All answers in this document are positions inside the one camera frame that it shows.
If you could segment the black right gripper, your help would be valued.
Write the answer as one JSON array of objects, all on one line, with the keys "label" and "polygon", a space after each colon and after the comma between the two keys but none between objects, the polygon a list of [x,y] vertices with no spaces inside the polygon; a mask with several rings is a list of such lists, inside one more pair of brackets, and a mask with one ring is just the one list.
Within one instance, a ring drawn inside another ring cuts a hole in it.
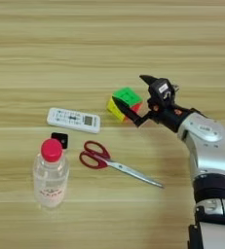
[{"label": "black right gripper", "polygon": [[[139,78],[145,82],[148,86],[151,86],[157,78],[150,75],[140,75]],[[115,96],[112,97],[117,108],[125,114],[137,127],[140,127],[147,120],[151,118],[155,123],[164,125],[174,133],[178,131],[181,124],[185,119],[194,113],[192,109],[182,108],[175,103],[164,107],[157,102],[154,98],[149,98],[147,100],[150,112],[148,112],[143,117],[140,117],[135,111],[133,111],[130,106]]]}]

